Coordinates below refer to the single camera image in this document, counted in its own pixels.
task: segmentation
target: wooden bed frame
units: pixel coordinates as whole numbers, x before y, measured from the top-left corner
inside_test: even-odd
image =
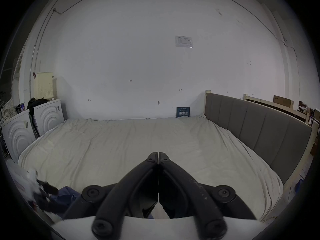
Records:
[[[211,91],[210,90],[206,90],[205,91],[205,97],[204,97],[204,110],[203,110],[203,113],[206,114],[206,102],[207,102],[207,96],[208,94],[210,94]],[[248,101],[248,100],[242,100],[243,102],[249,102],[249,103],[253,103],[251,101]],[[264,106],[262,104],[258,104],[258,103],[255,103],[257,106],[262,106],[262,107],[265,107],[266,109],[269,109],[269,110],[274,110],[274,111],[277,111],[278,113],[282,113],[284,115],[286,115],[286,117],[290,117],[290,118],[294,118],[294,120],[298,120],[299,122],[301,122],[299,119],[289,115],[289,114],[286,114],[282,111],[279,111],[279,110],[276,110],[272,107],[267,107],[267,106]],[[293,172],[291,173],[290,177],[283,183],[283,192],[285,192],[289,187],[290,185],[293,183],[293,181],[298,177],[300,171],[302,170],[302,167],[304,166],[304,164],[306,163],[306,160],[310,154],[310,151],[313,147],[313,144],[314,144],[314,141],[317,137],[317,134],[318,134],[318,129],[319,129],[319,124],[316,122],[316,121],[313,121],[313,124],[312,126],[308,125],[307,123],[303,123],[301,122],[302,124],[305,124],[307,127],[310,127],[311,128],[311,133],[310,133],[310,137],[309,137],[309,140],[307,142],[307,145],[306,145],[306,148],[303,152],[303,154],[301,155],[301,158],[300,158],[300,161],[298,162],[297,166],[295,167],[295,169],[293,170]]]

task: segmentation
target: wooden board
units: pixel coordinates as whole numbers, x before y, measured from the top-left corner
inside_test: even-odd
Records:
[[[272,107],[272,108],[274,108],[276,110],[280,110],[280,111],[282,111],[282,112],[284,112],[286,114],[292,115],[294,117],[299,117],[305,123],[308,123],[308,121],[309,121],[309,117],[306,114],[301,113],[301,112],[299,112],[297,110],[294,110],[292,108],[289,108],[287,106],[283,106],[283,105],[280,105],[280,104],[277,104],[277,103],[274,103],[274,102],[270,102],[270,101],[267,101],[267,100],[264,100],[264,99],[260,99],[260,98],[250,97],[247,94],[244,94],[243,99],[246,100],[246,101],[258,102],[259,104],[262,104],[262,105],[265,104],[268,107]]]

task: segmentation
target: blue cloth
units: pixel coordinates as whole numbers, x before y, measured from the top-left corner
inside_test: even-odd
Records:
[[[69,207],[79,196],[80,193],[73,190],[72,188],[65,186],[58,191],[58,195],[51,195],[50,197],[55,200],[58,204]]]

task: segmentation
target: paper notice on wall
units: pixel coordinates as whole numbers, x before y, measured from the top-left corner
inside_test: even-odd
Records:
[[[192,38],[176,35],[176,47],[193,48]]]

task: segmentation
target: mattress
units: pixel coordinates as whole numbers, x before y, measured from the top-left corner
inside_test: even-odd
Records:
[[[199,183],[228,185],[262,220],[282,196],[279,176],[230,131],[204,115],[165,119],[66,120],[33,142],[18,164],[81,192],[119,182],[152,152],[164,152]]]

